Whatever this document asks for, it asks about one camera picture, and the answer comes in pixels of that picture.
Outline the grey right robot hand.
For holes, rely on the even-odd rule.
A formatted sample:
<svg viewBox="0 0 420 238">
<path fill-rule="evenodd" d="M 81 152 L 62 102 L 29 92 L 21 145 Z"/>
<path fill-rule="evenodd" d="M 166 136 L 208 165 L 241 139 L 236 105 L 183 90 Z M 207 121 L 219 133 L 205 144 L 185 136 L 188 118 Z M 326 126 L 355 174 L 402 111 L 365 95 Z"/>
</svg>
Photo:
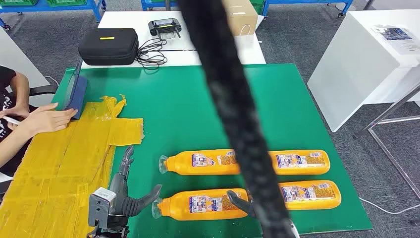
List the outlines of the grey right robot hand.
<svg viewBox="0 0 420 238">
<path fill-rule="evenodd" d="M 227 191 L 227 196 L 233 205 L 245 212 L 248 216 L 256 218 L 256 214 L 251 202 L 239 198 L 238 195 L 232 190 Z"/>
</svg>

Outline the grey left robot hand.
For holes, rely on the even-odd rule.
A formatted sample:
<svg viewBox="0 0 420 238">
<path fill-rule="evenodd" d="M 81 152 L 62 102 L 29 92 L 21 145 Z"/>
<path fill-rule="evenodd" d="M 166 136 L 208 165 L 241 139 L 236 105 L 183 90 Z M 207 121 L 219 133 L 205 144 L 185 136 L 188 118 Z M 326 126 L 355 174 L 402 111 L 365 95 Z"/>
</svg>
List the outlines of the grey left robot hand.
<svg viewBox="0 0 420 238">
<path fill-rule="evenodd" d="M 112 229 L 124 227 L 128 224 L 130 217 L 135 217 L 141 213 L 149 204 L 155 201 L 162 188 L 157 184 L 147 195 L 141 198 L 132 198 L 128 195 L 128 175 L 131 163 L 134 159 L 131 156 L 134 153 L 134 146 L 129 146 L 124 152 L 122 161 L 111 181 L 110 190 L 116 193 L 115 210 L 108 216 L 108 222 Z"/>
</svg>

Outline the person's right hand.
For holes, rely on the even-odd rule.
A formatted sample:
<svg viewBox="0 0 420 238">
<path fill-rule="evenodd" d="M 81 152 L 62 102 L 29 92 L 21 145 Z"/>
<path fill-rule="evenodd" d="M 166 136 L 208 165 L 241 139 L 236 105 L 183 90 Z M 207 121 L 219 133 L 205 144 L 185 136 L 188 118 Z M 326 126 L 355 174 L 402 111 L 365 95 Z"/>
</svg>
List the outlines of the person's right hand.
<svg viewBox="0 0 420 238">
<path fill-rule="evenodd" d="M 57 106 L 58 103 L 53 103 L 37 108 L 20 123 L 17 129 L 23 129 L 32 137 L 39 133 L 55 132 L 67 128 L 78 110 L 70 108 L 57 111 Z"/>
</svg>

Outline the person's left hand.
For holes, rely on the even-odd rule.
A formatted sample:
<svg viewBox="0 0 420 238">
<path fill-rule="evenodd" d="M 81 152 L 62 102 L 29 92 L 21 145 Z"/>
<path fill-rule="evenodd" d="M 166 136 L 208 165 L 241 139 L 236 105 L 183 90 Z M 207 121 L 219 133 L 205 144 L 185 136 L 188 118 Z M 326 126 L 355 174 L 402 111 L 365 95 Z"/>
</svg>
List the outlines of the person's left hand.
<svg viewBox="0 0 420 238">
<path fill-rule="evenodd" d="M 5 109 L 3 111 L 0 112 L 0 118 L 4 119 L 4 117 L 17 117 L 17 118 L 21 118 L 22 122 L 20 123 L 20 125 L 15 125 L 12 124 L 10 122 L 7 122 L 7 126 L 9 129 L 11 130 L 15 130 L 15 129 L 19 129 L 19 130 L 27 130 L 30 131 L 31 125 L 29 124 L 29 122 L 25 121 L 25 119 L 29 116 L 30 110 L 29 110 L 29 105 L 17 105 L 14 106 L 10 109 Z"/>
</svg>

